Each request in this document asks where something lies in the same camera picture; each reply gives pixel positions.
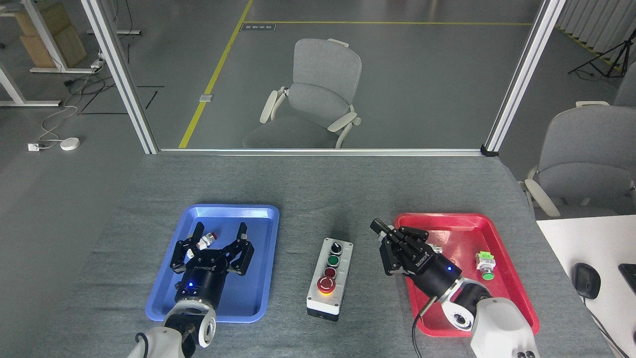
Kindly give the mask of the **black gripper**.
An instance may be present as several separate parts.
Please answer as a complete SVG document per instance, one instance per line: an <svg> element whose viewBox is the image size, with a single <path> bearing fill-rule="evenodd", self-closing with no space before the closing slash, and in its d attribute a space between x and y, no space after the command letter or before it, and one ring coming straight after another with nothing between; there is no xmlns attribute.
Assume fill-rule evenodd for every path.
<svg viewBox="0 0 636 358"><path fill-rule="evenodd" d="M186 269L184 260L187 258L187 252L191 250L194 256L198 255L200 251L198 243L203 233L204 224L198 222L191 237L175 243L170 269L175 274L182 274L183 272L184 274L176 286L174 301L179 302L185 299L200 300L216 310L220 303L227 275L230 272L234 272L239 276L247 274L248 266L254 254L254 247L247 237L247 224L241 222L236 240L225 246L227 265Z"/></svg>
<svg viewBox="0 0 636 358"><path fill-rule="evenodd" d="M408 275L428 297L441 298L463 272L426 243L425 230L388 226L375 218L370 228L379 235L380 258L386 275Z"/></svg>

